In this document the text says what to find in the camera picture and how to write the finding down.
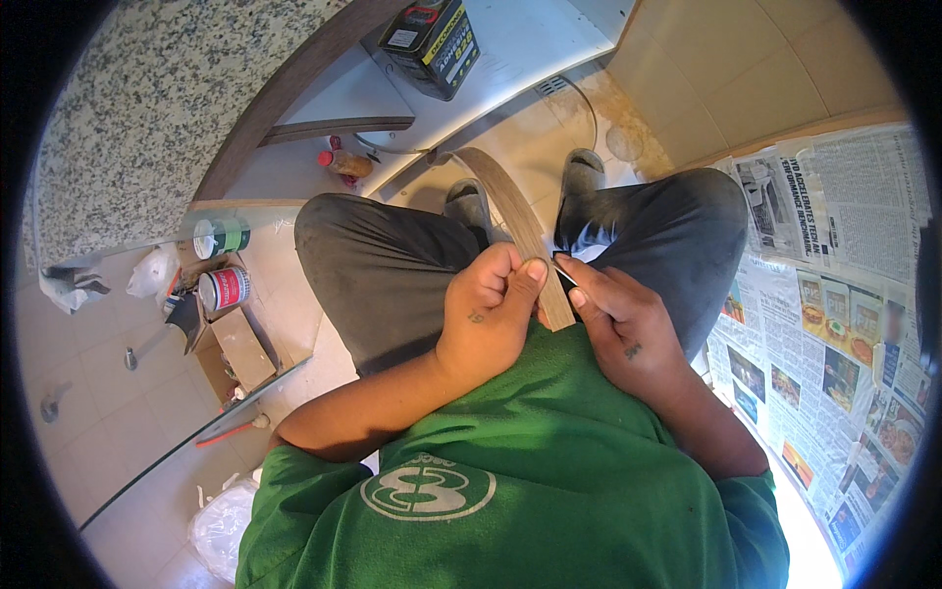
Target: drain grate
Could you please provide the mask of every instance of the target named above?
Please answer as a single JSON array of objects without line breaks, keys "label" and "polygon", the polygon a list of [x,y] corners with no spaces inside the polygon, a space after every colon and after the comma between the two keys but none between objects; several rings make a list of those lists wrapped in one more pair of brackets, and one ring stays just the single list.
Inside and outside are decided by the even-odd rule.
[{"label": "drain grate", "polygon": [[536,91],[540,93],[543,98],[546,96],[552,96],[556,92],[562,90],[566,87],[565,81],[558,75],[556,77],[551,77],[539,86],[536,87]]}]

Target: brown liquid bottle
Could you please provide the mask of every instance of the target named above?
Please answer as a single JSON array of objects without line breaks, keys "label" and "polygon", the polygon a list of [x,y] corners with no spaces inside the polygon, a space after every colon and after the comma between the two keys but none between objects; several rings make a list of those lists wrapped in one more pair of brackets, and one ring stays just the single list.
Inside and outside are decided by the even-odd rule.
[{"label": "brown liquid bottle", "polygon": [[338,149],[335,152],[322,151],[317,156],[317,163],[334,172],[365,178],[373,172],[373,162],[365,157]]}]

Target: green t-shirt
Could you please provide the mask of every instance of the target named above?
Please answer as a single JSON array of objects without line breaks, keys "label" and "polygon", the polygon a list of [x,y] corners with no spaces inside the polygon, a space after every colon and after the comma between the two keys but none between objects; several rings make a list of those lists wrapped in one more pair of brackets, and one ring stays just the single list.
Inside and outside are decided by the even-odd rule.
[{"label": "green t-shirt", "polygon": [[712,481],[599,371],[582,324],[381,451],[281,446],[236,587],[785,587],[771,473]]}]

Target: hand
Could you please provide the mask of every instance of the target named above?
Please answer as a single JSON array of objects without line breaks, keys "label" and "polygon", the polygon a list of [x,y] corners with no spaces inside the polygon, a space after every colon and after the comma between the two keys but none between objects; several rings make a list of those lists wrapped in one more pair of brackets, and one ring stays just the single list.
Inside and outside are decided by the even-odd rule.
[{"label": "hand", "polygon": [[569,300],[585,323],[595,359],[612,384],[654,407],[690,365],[660,296],[621,270],[595,270],[565,254],[556,261],[579,286]]},{"label": "hand", "polygon": [[435,355],[452,381],[470,391],[516,362],[545,283],[546,263],[524,262],[512,243],[492,245],[451,280]]}]

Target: dark gray pants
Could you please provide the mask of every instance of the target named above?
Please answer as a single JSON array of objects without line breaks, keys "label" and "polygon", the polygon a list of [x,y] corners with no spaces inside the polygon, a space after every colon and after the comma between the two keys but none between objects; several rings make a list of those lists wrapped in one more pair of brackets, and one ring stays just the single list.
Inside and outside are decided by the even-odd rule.
[{"label": "dark gray pants", "polygon": [[[594,196],[610,202],[619,221],[591,266],[613,266],[654,289],[691,359],[736,275],[748,218],[742,192],[722,172],[703,169]],[[479,253],[456,221],[347,194],[321,194],[301,209],[295,247],[361,375],[435,345],[448,283]]]}]

